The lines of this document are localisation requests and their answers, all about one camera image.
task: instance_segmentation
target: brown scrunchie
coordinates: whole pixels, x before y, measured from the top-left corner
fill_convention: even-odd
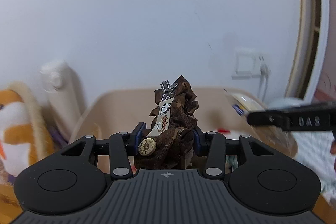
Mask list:
[[[198,109],[198,101],[195,93],[191,90],[190,84],[181,75],[175,83],[174,100],[170,105],[169,127],[157,137],[152,137],[156,141],[154,153],[148,157],[138,154],[134,157],[136,168],[146,169],[185,169],[185,155],[194,144],[192,130],[197,124],[194,112]],[[163,90],[155,90],[155,103],[161,101]],[[149,116],[155,116],[151,129],[155,126],[159,115],[159,108],[151,111]],[[142,140],[146,138],[151,129],[142,132]]]

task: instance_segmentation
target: white tag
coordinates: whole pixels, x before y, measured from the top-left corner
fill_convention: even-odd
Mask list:
[[[156,124],[147,137],[157,137],[162,132],[168,129],[170,118],[170,105],[174,98],[159,102],[159,115],[156,120]]]

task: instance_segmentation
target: white cylindrical container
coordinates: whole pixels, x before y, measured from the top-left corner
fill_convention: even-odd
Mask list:
[[[40,73],[54,120],[62,136],[69,140],[81,116],[71,70],[64,60],[57,60],[43,65]]]

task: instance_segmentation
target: white wall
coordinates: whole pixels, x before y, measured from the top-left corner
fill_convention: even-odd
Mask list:
[[[248,47],[271,55],[269,100],[284,95],[299,11],[300,0],[0,0],[0,82],[23,80],[44,102],[39,67],[65,59],[88,103],[181,74],[256,94],[259,80],[231,79],[234,48]]]

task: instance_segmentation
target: wooden button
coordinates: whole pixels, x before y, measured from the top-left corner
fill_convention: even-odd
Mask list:
[[[149,156],[156,149],[156,142],[151,138],[144,139],[139,145],[139,154],[141,156]]]

